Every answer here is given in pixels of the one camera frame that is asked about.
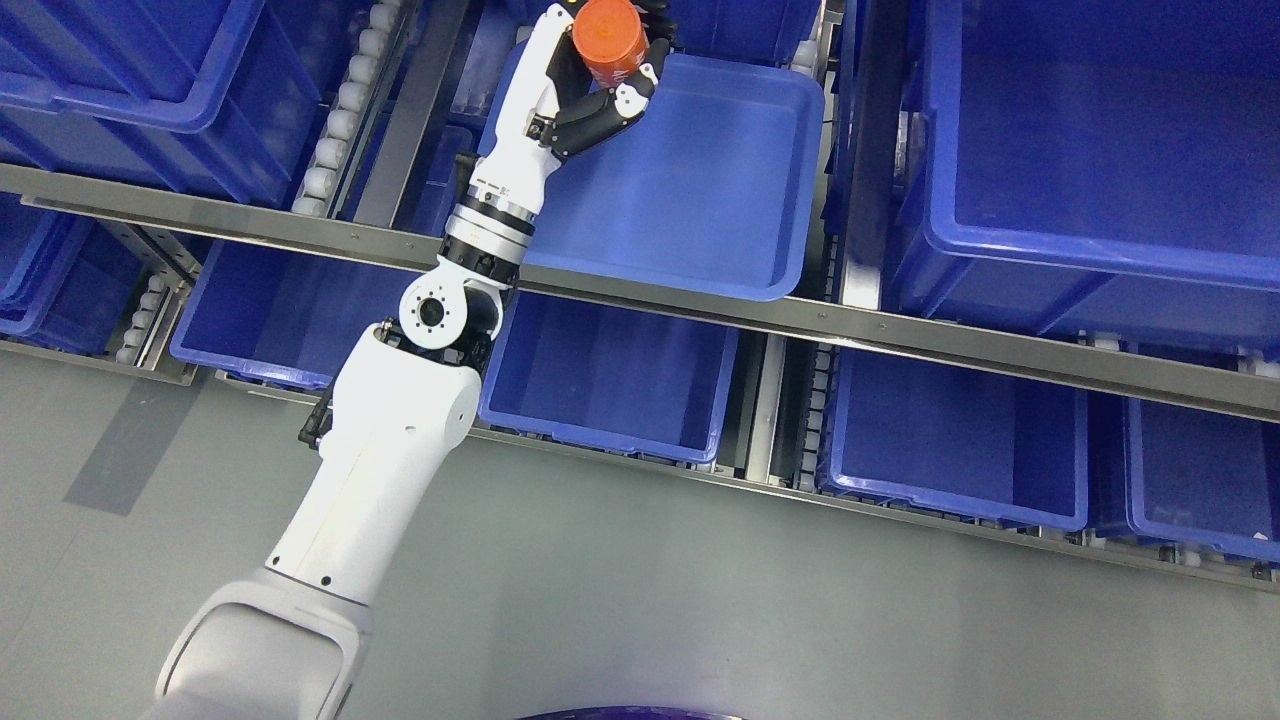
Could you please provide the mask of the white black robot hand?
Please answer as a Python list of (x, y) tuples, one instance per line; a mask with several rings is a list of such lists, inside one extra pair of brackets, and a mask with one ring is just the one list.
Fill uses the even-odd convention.
[(639, 123), (657, 94), (672, 50), (667, 35), (652, 36), (645, 61), (620, 86), (600, 87), (570, 44), (576, 14), (559, 3), (532, 27), (497, 114), (495, 142), (460, 193), (460, 217), (490, 217), (530, 233), (550, 174)]

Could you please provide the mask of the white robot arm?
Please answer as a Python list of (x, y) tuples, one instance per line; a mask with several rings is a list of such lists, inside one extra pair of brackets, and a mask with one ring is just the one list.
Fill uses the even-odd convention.
[(543, 201), (476, 183), (454, 206), (435, 268), (365, 328), (317, 406), (321, 464), (298, 510), (262, 566), (187, 623), (147, 719), (339, 717), (390, 561), (474, 424)]

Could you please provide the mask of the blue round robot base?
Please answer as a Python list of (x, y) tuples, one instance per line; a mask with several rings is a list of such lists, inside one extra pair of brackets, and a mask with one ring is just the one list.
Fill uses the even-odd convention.
[(739, 720), (740, 716), (669, 706), (611, 705), (562, 708), (525, 716), (524, 720)]

